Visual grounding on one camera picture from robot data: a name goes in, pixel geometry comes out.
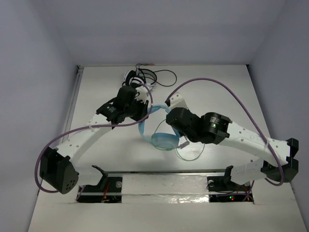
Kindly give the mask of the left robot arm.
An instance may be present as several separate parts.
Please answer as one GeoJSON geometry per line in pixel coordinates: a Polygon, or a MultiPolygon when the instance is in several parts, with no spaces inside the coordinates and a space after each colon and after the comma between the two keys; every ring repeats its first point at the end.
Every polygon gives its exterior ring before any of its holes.
{"type": "Polygon", "coordinates": [[[107,174],[97,165],[80,167],[82,155],[103,135],[117,127],[139,124],[149,116],[153,97],[147,85],[123,86],[113,99],[103,104],[88,123],[49,141],[35,164],[35,183],[46,193],[69,193],[75,186],[107,186],[107,174]]]}

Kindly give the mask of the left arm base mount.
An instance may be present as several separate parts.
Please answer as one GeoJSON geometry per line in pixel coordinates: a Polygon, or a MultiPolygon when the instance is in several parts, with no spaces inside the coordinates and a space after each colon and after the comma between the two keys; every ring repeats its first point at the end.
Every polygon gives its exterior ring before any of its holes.
{"type": "Polygon", "coordinates": [[[109,176],[100,167],[93,165],[101,173],[97,185],[80,186],[76,197],[78,203],[121,203],[122,181],[121,176],[109,176]]]}

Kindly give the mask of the silver taped base cover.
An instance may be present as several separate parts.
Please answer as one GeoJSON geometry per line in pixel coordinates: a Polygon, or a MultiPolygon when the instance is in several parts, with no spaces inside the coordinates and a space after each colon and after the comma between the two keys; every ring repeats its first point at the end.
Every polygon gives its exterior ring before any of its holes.
{"type": "Polygon", "coordinates": [[[122,203],[208,203],[207,177],[199,174],[130,174],[122,181],[122,203]]]}

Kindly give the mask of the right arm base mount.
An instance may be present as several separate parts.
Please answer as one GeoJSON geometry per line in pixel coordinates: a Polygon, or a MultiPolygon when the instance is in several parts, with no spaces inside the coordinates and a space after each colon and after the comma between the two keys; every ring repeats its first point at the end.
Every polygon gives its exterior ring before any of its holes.
{"type": "Polygon", "coordinates": [[[208,176],[206,188],[209,191],[210,203],[254,202],[250,183],[225,183],[223,176],[208,176]]]}

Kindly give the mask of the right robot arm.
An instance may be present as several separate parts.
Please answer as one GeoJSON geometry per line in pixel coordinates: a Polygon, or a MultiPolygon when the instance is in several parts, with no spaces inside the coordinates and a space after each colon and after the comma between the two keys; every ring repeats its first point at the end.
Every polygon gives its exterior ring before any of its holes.
{"type": "Polygon", "coordinates": [[[166,123],[191,142],[232,147],[258,158],[246,165],[226,168],[223,185],[229,190],[265,178],[288,183],[298,174],[299,162],[295,155],[299,141],[294,138],[287,141],[263,139],[226,116],[213,112],[197,116],[181,107],[168,113],[166,123]]]}

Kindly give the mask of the metal rail left edge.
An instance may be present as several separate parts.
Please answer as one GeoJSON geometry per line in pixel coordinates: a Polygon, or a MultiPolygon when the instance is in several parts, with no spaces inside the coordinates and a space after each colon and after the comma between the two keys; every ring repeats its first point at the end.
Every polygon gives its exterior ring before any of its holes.
{"type": "Polygon", "coordinates": [[[77,65],[76,70],[77,70],[76,77],[74,79],[73,89],[72,89],[72,92],[70,94],[70,100],[69,100],[67,109],[65,111],[65,113],[66,113],[65,114],[65,120],[64,120],[63,127],[60,131],[60,134],[64,134],[65,132],[69,131],[70,128],[71,128],[73,114],[74,114],[74,110],[75,110],[75,106],[76,106],[76,101],[77,101],[77,97],[78,97],[78,93],[79,93],[79,89],[80,89],[80,84],[81,84],[82,76],[83,76],[83,72],[84,72],[84,66],[77,65]]]}

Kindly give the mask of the light blue headphones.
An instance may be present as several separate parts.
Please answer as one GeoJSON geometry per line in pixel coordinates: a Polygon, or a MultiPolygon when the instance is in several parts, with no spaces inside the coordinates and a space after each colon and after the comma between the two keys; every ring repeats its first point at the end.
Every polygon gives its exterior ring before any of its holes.
{"type": "Polygon", "coordinates": [[[175,129],[172,129],[173,134],[165,132],[157,132],[160,125],[165,121],[166,120],[163,119],[163,121],[159,123],[156,130],[151,136],[144,135],[145,121],[138,124],[138,129],[142,139],[147,141],[149,144],[151,144],[152,146],[154,146],[159,150],[171,151],[176,149],[180,145],[179,142],[181,136],[175,129]]]}

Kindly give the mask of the black white headphones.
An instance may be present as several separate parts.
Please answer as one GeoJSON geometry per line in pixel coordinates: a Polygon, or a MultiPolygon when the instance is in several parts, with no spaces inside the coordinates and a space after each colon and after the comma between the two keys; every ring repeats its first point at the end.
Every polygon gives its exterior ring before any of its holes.
{"type": "Polygon", "coordinates": [[[130,86],[137,88],[142,84],[146,85],[150,90],[156,88],[157,75],[149,69],[137,68],[136,70],[128,70],[123,75],[122,86],[130,86]]]}

